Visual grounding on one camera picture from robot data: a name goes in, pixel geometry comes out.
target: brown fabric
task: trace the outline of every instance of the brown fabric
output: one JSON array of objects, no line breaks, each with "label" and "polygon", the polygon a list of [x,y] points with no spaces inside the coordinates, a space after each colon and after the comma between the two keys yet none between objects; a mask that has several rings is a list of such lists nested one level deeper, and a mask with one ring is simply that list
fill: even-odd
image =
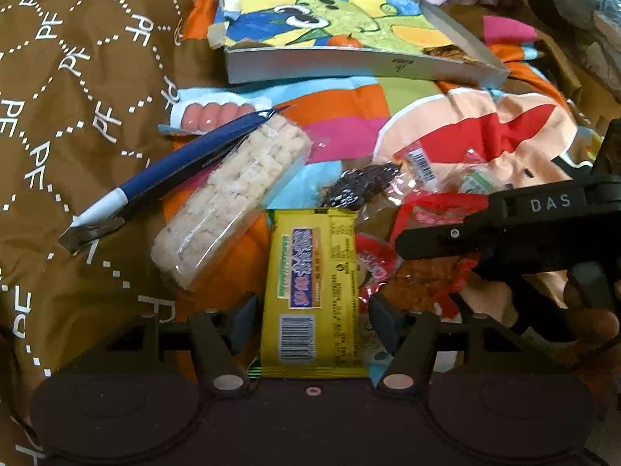
[{"label": "brown fabric", "polygon": [[172,149],[158,133],[185,85],[209,79],[176,30],[192,0],[0,0],[0,463],[40,457],[7,406],[14,355],[30,391],[50,372],[171,294],[150,261],[154,205],[90,250],[58,236],[113,187]]}]

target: white barcode label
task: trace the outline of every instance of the white barcode label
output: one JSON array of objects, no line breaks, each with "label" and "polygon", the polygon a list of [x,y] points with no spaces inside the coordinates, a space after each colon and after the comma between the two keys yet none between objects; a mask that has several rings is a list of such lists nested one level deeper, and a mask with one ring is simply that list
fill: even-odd
[{"label": "white barcode label", "polygon": [[427,187],[431,187],[434,190],[437,188],[437,178],[429,163],[429,159],[422,148],[413,149],[408,152],[408,161],[412,168],[418,172],[418,175],[423,180]]},{"label": "white barcode label", "polygon": [[279,338],[280,361],[283,364],[309,364],[315,360],[315,316],[281,315]]}]

